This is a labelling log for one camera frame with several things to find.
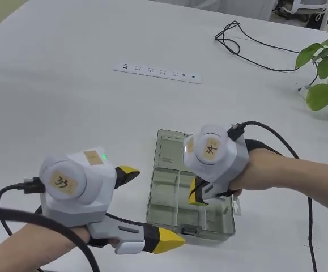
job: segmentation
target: power strip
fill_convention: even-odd
[[[148,75],[155,78],[165,78],[171,80],[184,81],[189,83],[201,84],[201,76],[198,73],[187,73],[177,70],[169,70],[163,68],[157,68],[149,65],[131,64],[128,62],[120,62],[112,68],[114,71],[137,74],[137,75]]]

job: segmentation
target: black cable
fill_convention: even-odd
[[[26,211],[0,208],[0,221],[15,221],[38,225],[56,231],[72,241],[86,256],[93,272],[100,272],[98,263],[88,245],[71,229],[44,216]]]
[[[293,150],[293,148],[273,128],[271,128],[271,127],[269,127],[269,126],[267,126],[267,125],[265,125],[263,123],[257,122],[257,121],[248,121],[248,122],[244,122],[244,123],[240,124],[240,126],[241,126],[242,129],[244,129],[244,127],[246,127],[248,125],[260,126],[260,127],[264,128],[264,129],[268,130],[273,135],[275,135],[282,142],[282,144],[284,144],[286,146],[286,148],[290,151],[290,153],[292,154],[292,156],[295,159],[299,159],[299,156]],[[312,199],[310,197],[308,197],[308,205],[309,205],[309,236],[308,236],[308,241],[309,241],[309,247],[310,247],[310,254],[311,254],[311,261],[312,261],[313,272],[317,272],[316,259],[315,259],[315,254],[314,254],[314,250],[313,250],[313,245],[312,245],[313,212],[312,212]]]
[[[0,201],[1,201],[1,197],[3,196],[3,194],[5,194],[7,191],[15,190],[15,189],[23,190],[24,186],[22,184],[14,184],[14,185],[9,185],[9,186],[4,187],[3,189],[0,190]],[[12,231],[9,228],[9,226],[7,225],[6,221],[5,220],[0,220],[0,222],[1,222],[1,225],[3,225],[3,228],[7,232],[7,234],[9,236],[11,236]]]
[[[4,187],[3,189],[0,190],[0,201],[1,201],[1,197],[3,196],[3,194],[5,194],[7,191],[10,191],[10,190],[27,190],[29,188],[31,188],[32,186],[31,185],[36,185],[37,181],[35,182],[29,182],[29,183],[19,183],[19,184],[13,184],[13,185],[9,185],[9,186],[6,186]],[[9,226],[7,225],[6,221],[5,220],[0,220],[1,222],[1,225],[3,225],[3,228],[4,230],[6,231],[6,233],[11,236],[12,235],[12,231],[11,229],[9,228]],[[43,269],[41,269],[40,267],[37,268],[37,271],[38,272],[44,272]]]
[[[253,41],[255,41],[255,42],[259,43],[259,44],[262,44],[262,45],[265,45],[265,46],[268,46],[268,47],[271,47],[271,48],[280,49],[280,50],[283,50],[283,51],[287,51],[287,52],[295,53],[295,54],[299,54],[299,53],[300,53],[300,52],[298,52],[298,51],[294,51],[294,50],[290,50],[290,49],[282,48],[282,47],[279,47],[279,46],[274,46],[274,45],[266,44],[266,43],[264,43],[264,42],[261,42],[261,41],[256,40],[255,38],[250,37],[247,33],[244,32],[244,30],[241,28],[240,23],[239,23],[238,21],[233,21],[233,22],[231,22],[230,24],[227,24],[227,25],[224,27],[224,29],[223,29],[222,31],[220,31],[217,35],[215,35],[215,40],[218,41],[218,42],[220,42],[222,45],[224,45],[224,47],[225,47],[230,53],[232,53],[232,54],[234,54],[234,55],[236,55],[236,56],[238,56],[238,57],[240,57],[240,58],[242,58],[242,59],[244,59],[244,60],[246,60],[246,61],[248,61],[248,62],[254,64],[254,65],[257,65],[257,66],[259,66],[259,67],[261,67],[261,68],[264,68],[264,69],[267,69],[267,70],[270,70],[270,71],[275,71],[275,72],[294,72],[294,71],[297,71],[297,70],[299,69],[299,68],[296,68],[296,69],[290,69],[290,70],[274,69],[274,68],[270,68],[270,67],[267,67],[267,66],[265,66],[265,65],[262,65],[262,64],[260,64],[260,63],[258,63],[258,62],[251,61],[250,59],[248,59],[248,58],[246,58],[246,57],[243,57],[242,55],[240,55],[241,47],[240,47],[239,43],[237,43],[236,41],[234,41],[234,40],[232,40],[232,39],[229,39],[229,38],[225,38],[225,37],[224,37],[224,34],[225,34],[226,32],[228,32],[230,29],[234,28],[234,27],[238,27],[238,28],[240,29],[240,31],[241,31],[246,37],[248,37],[249,39],[251,39],[251,40],[253,40]],[[238,50],[237,50],[237,51],[234,51],[232,48],[230,48],[230,47],[226,44],[227,41],[234,43],[234,44],[237,46]],[[315,82],[316,79],[317,79],[317,76],[316,76],[316,78],[311,82],[310,85],[312,85],[312,84]]]

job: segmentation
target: white table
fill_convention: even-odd
[[[196,132],[208,122],[262,121],[302,158],[328,163],[328,121],[296,93],[314,73],[269,72],[231,56],[214,34],[232,20],[253,37],[300,50],[328,33],[144,0],[30,0],[0,24],[0,188],[38,174],[47,154],[103,145],[116,164],[142,174],[114,194],[110,212],[144,221],[159,129]],[[242,53],[278,68],[296,56],[229,33]],[[203,84],[112,71],[119,60],[197,71]],[[284,154],[261,129],[257,138]],[[33,211],[36,195],[11,192],[2,206]],[[284,189],[245,192],[235,236],[167,254],[116,256],[93,249],[102,271],[311,271],[306,197]],[[13,224],[16,230],[20,224]],[[0,241],[6,238],[0,226]],[[328,210],[314,204],[318,271],[328,271]],[[46,267],[90,271],[80,251]]]

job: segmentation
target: transparent plastic box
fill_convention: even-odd
[[[232,198],[208,206],[188,204],[195,177],[183,162],[183,141],[189,134],[159,130],[146,221],[181,235],[225,241],[235,234]]]

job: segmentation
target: label sticker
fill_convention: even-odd
[[[85,151],[83,152],[88,160],[88,162],[90,163],[90,165],[99,165],[99,164],[103,164],[103,161],[100,157],[100,155],[98,155],[97,151],[93,150],[93,151]]]
[[[54,171],[52,177],[50,178],[49,184],[53,188],[69,196],[73,196],[75,194],[78,186],[78,182],[76,182],[73,178],[62,174],[59,171]]]
[[[194,137],[191,137],[190,140],[188,140],[186,144],[186,151],[188,152],[188,154],[194,151]]]
[[[220,142],[215,138],[208,138],[204,149],[203,149],[203,157],[207,160],[214,160],[215,154],[218,151]]]

